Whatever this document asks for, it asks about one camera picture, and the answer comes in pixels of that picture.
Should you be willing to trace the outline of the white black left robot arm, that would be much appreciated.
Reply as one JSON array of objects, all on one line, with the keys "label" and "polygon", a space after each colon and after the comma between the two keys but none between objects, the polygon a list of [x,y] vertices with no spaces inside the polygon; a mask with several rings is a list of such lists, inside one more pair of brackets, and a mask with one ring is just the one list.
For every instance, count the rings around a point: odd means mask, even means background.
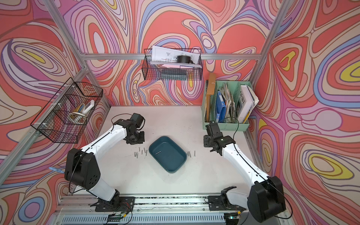
[{"label": "white black left robot arm", "polygon": [[80,149],[73,148],[67,153],[65,180],[69,184],[80,186],[97,197],[97,211],[119,212],[130,211],[129,203],[121,200],[120,193],[101,178],[98,162],[118,142],[136,145],[145,142],[145,118],[137,113],[127,120],[119,119],[103,135]]}]

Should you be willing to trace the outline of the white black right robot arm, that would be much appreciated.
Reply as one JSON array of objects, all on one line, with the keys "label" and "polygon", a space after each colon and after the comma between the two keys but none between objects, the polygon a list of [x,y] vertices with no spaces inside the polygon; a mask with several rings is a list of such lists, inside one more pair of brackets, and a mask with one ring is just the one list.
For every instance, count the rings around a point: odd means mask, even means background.
[{"label": "white black right robot arm", "polygon": [[203,145],[227,159],[249,187],[247,194],[236,186],[230,186],[223,189],[219,196],[208,196],[211,211],[247,209],[257,222],[262,223],[286,210],[282,181],[258,168],[230,136],[215,138],[205,135]]}]

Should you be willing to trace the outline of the teal plastic storage box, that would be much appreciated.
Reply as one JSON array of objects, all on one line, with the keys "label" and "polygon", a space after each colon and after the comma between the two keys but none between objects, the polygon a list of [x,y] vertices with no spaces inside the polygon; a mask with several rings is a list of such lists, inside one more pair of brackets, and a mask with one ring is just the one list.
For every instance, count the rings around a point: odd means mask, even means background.
[{"label": "teal plastic storage box", "polygon": [[186,162],[186,152],[168,136],[161,136],[149,147],[149,153],[168,173],[177,172]]}]

